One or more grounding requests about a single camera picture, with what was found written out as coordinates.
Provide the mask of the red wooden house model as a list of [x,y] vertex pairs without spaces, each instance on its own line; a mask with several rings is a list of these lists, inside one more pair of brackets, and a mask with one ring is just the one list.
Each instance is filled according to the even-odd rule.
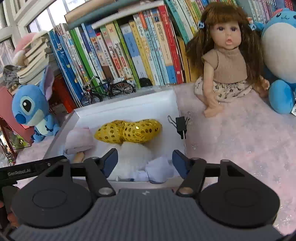
[[9,91],[1,87],[1,148],[8,158],[8,165],[16,163],[16,150],[32,145],[31,136],[34,133],[33,127],[20,125],[11,110],[13,96]]

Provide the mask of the pale pink plush toy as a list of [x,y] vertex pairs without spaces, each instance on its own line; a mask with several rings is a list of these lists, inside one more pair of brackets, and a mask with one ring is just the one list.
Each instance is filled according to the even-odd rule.
[[66,136],[64,151],[71,155],[84,152],[95,146],[95,140],[89,128],[74,128]]

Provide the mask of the blue Stitch plush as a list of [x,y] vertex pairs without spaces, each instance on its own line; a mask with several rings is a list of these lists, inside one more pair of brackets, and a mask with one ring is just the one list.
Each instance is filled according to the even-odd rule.
[[16,121],[34,128],[33,142],[55,136],[60,130],[56,118],[50,113],[48,100],[52,96],[54,73],[50,65],[43,71],[39,85],[22,85],[13,96],[12,112]]

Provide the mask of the black binder clip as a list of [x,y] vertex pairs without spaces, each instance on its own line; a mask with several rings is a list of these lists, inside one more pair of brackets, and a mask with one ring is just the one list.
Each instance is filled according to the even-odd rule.
[[177,133],[180,135],[182,140],[186,139],[187,125],[189,120],[190,118],[184,116],[177,117],[175,120],[173,120],[171,116],[168,115],[168,122],[176,128]]

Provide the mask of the white fluffy plush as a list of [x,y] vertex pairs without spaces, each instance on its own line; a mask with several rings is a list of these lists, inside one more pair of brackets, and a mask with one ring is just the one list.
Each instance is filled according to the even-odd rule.
[[118,162],[108,177],[110,181],[133,179],[137,171],[142,171],[154,157],[152,151],[138,143],[124,142],[122,145],[111,144],[118,152]]

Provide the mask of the yellow sequin plush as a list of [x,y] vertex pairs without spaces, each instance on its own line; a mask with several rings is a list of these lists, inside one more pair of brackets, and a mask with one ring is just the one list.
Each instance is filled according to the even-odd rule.
[[135,122],[114,120],[103,124],[94,134],[98,141],[111,144],[147,143],[155,138],[162,129],[162,124],[154,119]]

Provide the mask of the grey cloth bundle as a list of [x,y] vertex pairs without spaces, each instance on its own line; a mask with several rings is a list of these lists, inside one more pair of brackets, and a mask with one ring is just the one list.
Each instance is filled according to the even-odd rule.
[[17,72],[21,70],[21,66],[6,65],[4,66],[3,78],[4,85],[9,91],[15,90],[19,85]]

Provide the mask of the white shallow cardboard box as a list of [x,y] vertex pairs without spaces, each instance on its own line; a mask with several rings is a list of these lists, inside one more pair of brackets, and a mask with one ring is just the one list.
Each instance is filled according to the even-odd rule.
[[92,133],[95,133],[103,124],[115,120],[155,119],[162,124],[162,130],[147,144],[147,147],[156,158],[170,159],[174,150],[184,152],[185,144],[173,125],[168,122],[168,116],[179,116],[177,97],[171,87],[145,89],[77,108],[67,117],[44,157],[47,159],[62,155],[67,134],[74,128],[88,127]]

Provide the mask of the miniature black bicycle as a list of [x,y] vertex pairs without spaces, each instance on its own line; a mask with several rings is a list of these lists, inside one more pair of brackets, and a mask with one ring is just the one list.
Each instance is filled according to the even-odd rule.
[[135,92],[133,84],[124,77],[115,78],[114,80],[108,78],[102,81],[98,76],[93,76],[91,80],[98,80],[99,84],[98,86],[92,86],[88,82],[83,86],[85,94],[80,101],[82,106],[102,102],[105,97],[111,99],[112,97]]

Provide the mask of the pink mushroom plush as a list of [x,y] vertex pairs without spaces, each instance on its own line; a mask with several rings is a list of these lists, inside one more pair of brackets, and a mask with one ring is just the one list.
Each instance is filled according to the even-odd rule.
[[37,33],[28,33],[22,39],[20,42],[17,44],[15,51],[14,51],[14,56],[12,59],[12,64],[15,66],[23,66],[24,65],[24,58],[25,58],[25,47],[27,44],[29,44],[32,39],[34,39],[34,36]]

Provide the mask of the stack of lying books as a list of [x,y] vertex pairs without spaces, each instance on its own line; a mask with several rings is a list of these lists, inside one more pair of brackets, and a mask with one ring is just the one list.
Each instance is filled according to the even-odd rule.
[[24,65],[17,72],[19,83],[21,85],[39,84],[47,66],[51,67],[55,75],[58,73],[59,68],[49,34],[46,31],[41,31],[25,47]]

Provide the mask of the brown haired baby doll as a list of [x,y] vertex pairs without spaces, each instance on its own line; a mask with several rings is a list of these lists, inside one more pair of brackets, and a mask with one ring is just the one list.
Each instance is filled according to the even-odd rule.
[[223,111],[232,102],[255,90],[268,96],[270,83],[262,77],[263,54],[256,26],[245,11],[226,3],[206,6],[198,31],[186,45],[186,54],[200,72],[194,93],[206,106],[204,116]]

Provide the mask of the blue round plush toy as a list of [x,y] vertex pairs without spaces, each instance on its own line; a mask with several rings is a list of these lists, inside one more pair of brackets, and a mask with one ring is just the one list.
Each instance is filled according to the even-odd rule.
[[269,102],[279,114],[295,115],[295,11],[277,10],[261,33],[264,63],[276,80]]

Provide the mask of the row of upright books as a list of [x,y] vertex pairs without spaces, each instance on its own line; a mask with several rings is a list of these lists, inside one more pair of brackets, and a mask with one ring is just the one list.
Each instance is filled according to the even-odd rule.
[[[146,6],[142,11],[136,9],[126,14],[128,22],[122,25],[118,24],[118,15],[111,16],[110,21],[101,25],[98,32],[87,25],[81,29],[85,35],[83,39],[77,38],[76,30],[62,26],[51,30],[49,36],[57,60],[70,77],[75,77],[75,73],[73,60],[68,54],[71,50],[80,50],[82,44],[87,44],[86,52],[91,54],[92,60],[100,67],[107,67],[104,74],[91,73],[90,80],[98,76],[102,81],[110,77],[124,77],[135,80],[137,85],[183,83],[181,67],[184,61],[190,62],[197,75],[196,80],[201,75],[187,57],[186,45],[198,31],[202,15],[189,32],[185,31],[186,20],[182,20],[181,15],[177,1],[165,1],[157,8]],[[261,44],[261,33],[266,24],[247,17],[255,24]],[[261,75],[270,85],[276,80],[264,62]]]

